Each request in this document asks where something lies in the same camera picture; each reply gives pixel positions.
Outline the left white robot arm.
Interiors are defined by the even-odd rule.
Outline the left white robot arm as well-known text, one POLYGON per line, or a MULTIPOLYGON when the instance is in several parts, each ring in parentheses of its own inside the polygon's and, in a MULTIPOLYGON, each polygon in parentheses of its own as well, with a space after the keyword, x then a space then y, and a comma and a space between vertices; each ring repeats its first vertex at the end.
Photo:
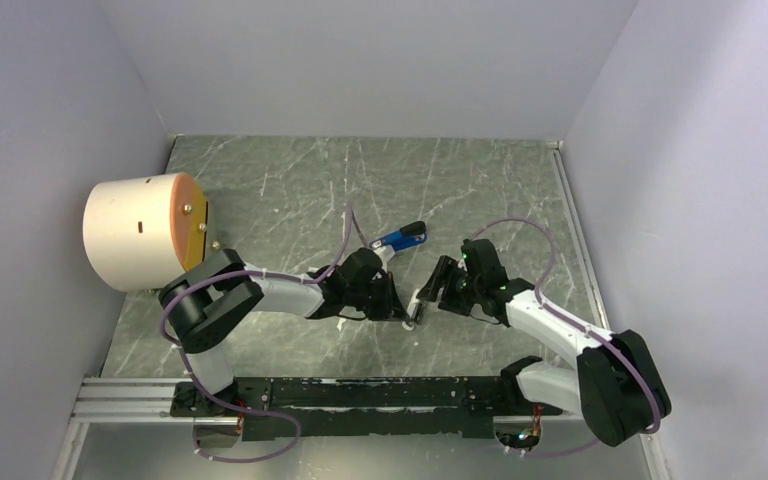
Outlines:
POLYGON ((223 249, 159 290, 160 329, 172 332, 187 370, 200 384, 196 400, 221 416, 237 400, 225 351, 230 333, 251 313, 291 314, 307 320, 406 321, 395 280, 383 260, 359 248, 344 260, 302 276, 263 271, 233 249, 223 249))

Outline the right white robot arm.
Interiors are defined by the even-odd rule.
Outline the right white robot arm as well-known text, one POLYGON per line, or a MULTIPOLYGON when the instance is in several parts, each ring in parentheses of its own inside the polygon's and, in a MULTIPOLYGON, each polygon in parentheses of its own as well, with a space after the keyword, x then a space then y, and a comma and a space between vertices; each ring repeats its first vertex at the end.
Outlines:
POLYGON ((410 321, 417 322, 428 304, 464 317, 479 308, 567 362, 556 367, 530 356, 509 365, 499 398, 510 413, 525 413, 533 405, 556 407, 581 416, 601 443, 615 447, 653 431, 671 412, 641 335, 596 327, 542 297, 534 284, 509 277, 488 239, 465 240, 460 259, 438 259, 429 280, 412 295, 410 321))

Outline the beige stapler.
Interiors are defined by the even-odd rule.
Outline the beige stapler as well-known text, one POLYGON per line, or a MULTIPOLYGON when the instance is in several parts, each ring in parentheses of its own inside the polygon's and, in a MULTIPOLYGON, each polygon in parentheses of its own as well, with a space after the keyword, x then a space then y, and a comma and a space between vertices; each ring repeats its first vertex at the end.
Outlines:
POLYGON ((411 331, 419 323, 422 318, 426 303, 419 299, 412 299, 406 307, 406 319, 402 322, 404 329, 411 331))

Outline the blue stapler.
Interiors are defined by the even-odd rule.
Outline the blue stapler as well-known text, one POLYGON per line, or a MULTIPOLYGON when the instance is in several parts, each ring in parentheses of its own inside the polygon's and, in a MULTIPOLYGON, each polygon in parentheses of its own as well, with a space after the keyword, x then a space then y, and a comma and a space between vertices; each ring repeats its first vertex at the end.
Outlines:
POLYGON ((391 247, 394 252, 400 252, 416 247, 427 240, 427 227, 424 221, 415 221, 387 235, 373 240, 369 244, 372 250, 391 247))

